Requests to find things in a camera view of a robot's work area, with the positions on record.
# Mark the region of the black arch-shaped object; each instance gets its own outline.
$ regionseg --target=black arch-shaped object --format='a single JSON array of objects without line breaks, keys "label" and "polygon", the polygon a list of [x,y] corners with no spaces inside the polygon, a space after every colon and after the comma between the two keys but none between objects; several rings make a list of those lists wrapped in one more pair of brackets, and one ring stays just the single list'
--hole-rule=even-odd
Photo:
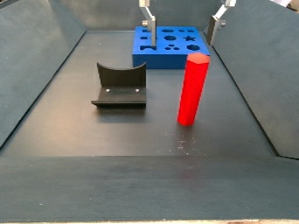
[{"label": "black arch-shaped object", "polygon": [[146,107],[146,63],[127,69],[115,69],[98,63],[102,88],[91,103],[107,108]]}]

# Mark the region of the blue shape sorter block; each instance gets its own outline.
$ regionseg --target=blue shape sorter block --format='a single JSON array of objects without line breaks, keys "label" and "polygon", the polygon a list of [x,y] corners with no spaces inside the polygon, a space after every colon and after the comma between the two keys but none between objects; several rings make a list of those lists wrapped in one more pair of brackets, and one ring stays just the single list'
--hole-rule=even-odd
[{"label": "blue shape sorter block", "polygon": [[194,26],[158,26],[156,47],[151,47],[152,33],[135,28],[134,67],[144,64],[150,69],[184,69],[190,53],[211,55]]}]

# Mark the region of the gray bin wall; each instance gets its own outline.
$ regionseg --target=gray bin wall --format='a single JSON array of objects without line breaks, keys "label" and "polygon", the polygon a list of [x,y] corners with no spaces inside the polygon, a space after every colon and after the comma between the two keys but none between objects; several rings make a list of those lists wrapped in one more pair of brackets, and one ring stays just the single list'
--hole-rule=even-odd
[{"label": "gray bin wall", "polygon": [[299,158],[299,15],[269,0],[238,0],[215,49],[278,153]]},{"label": "gray bin wall", "polygon": [[[139,0],[62,0],[90,30],[132,31],[146,19]],[[221,0],[154,0],[151,12],[158,25],[191,25],[203,30]]]},{"label": "gray bin wall", "polygon": [[58,0],[20,0],[0,9],[0,145],[84,32]]}]

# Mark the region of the red cylinder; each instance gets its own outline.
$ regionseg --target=red cylinder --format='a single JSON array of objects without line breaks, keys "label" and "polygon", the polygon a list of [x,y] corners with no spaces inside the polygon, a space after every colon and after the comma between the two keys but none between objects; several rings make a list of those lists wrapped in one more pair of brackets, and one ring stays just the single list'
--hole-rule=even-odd
[{"label": "red cylinder", "polygon": [[206,54],[196,52],[188,55],[178,115],[178,123],[183,126],[194,124],[210,63],[211,57]]}]

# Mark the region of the star-shaped hole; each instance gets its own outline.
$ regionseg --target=star-shaped hole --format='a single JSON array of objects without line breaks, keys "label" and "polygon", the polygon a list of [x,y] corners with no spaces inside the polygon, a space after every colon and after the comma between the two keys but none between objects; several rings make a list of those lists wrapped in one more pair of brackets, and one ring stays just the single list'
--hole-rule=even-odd
[{"label": "star-shaped hole", "polygon": [[195,41],[196,38],[187,36],[184,39],[186,39],[186,41]]}]

